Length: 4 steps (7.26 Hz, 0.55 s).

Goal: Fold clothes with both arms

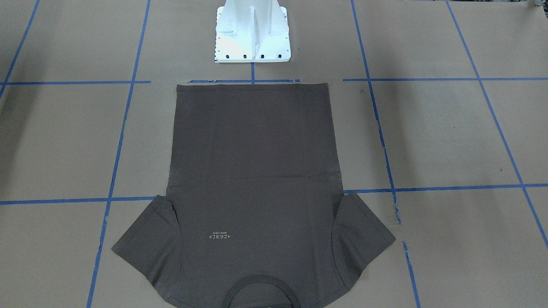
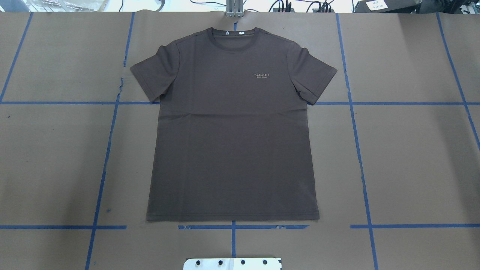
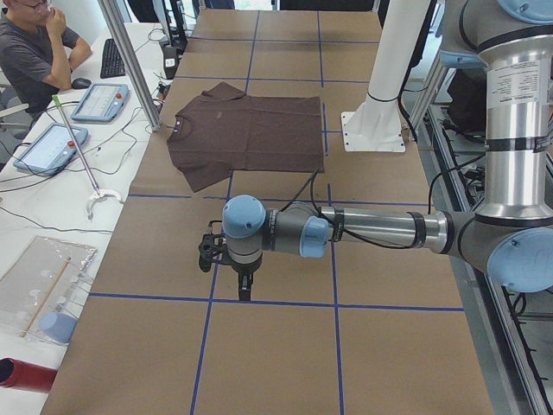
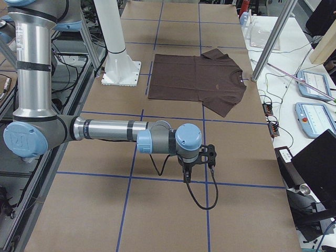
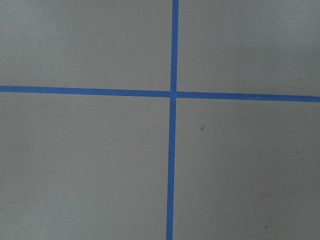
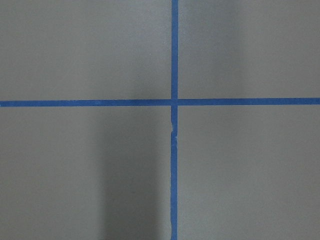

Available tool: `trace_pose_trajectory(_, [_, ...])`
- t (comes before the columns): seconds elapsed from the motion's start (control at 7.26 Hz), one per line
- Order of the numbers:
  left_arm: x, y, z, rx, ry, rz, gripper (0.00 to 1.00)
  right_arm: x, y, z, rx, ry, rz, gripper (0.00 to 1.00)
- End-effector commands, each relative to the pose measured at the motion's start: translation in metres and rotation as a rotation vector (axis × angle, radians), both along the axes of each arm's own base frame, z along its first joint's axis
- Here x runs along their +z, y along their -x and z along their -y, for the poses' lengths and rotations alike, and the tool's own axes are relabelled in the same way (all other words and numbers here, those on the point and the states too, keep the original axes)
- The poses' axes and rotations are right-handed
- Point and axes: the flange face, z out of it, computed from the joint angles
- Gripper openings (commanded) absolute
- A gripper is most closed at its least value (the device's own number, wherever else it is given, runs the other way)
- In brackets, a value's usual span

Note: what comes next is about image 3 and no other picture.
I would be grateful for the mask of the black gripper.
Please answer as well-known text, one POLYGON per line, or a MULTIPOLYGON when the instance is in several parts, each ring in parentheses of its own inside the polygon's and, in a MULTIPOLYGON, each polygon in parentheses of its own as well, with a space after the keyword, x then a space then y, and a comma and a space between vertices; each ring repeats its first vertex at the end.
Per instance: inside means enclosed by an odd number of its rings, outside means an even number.
POLYGON ((209 272, 212 264, 229 265, 238 274, 238 299, 251 300, 251 284, 254 272, 262 264, 262 253, 241 255, 233 253, 226 243, 223 231, 213 232, 213 224, 222 223, 221 220, 210 220, 207 232, 203 234, 198 246, 199 267, 203 272, 209 272))

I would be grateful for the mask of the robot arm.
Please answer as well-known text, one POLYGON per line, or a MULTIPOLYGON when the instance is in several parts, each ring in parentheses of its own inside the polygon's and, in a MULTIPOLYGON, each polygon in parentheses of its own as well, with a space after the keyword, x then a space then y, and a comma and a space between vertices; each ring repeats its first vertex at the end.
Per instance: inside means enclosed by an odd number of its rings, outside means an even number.
POLYGON ((275 210, 238 195, 223 208, 220 233, 203 236, 201 270, 229 265, 238 274, 238 296, 247 301, 264 252, 319 258, 332 242, 356 240, 457 257, 511 291, 550 288, 552 210, 544 176, 552 4, 448 1, 441 58, 447 67, 486 66, 485 196, 474 212, 389 213, 299 202, 275 210))

